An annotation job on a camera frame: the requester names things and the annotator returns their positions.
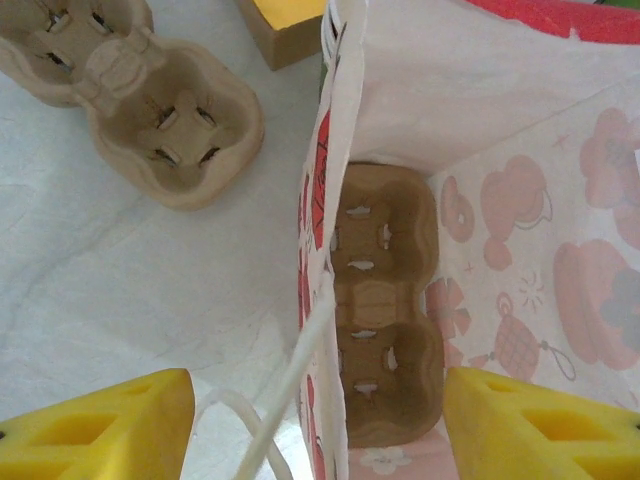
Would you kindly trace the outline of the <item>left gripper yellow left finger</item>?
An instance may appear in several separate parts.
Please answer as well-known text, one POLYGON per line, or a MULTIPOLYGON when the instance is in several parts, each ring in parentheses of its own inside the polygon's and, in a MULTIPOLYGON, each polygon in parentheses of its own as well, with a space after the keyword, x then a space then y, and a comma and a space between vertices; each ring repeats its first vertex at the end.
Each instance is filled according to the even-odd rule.
POLYGON ((4 479, 177 479, 195 414, 189 372, 172 368, 7 419, 4 479))

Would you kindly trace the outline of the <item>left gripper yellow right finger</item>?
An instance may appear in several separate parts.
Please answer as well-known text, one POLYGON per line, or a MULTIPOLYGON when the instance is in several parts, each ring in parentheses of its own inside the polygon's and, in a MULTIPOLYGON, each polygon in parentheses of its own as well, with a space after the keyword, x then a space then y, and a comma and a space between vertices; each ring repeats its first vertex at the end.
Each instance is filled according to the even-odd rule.
POLYGON ((449 369, 443 414, 462 479, 636 479, 639 415, 470 367, 449 369))

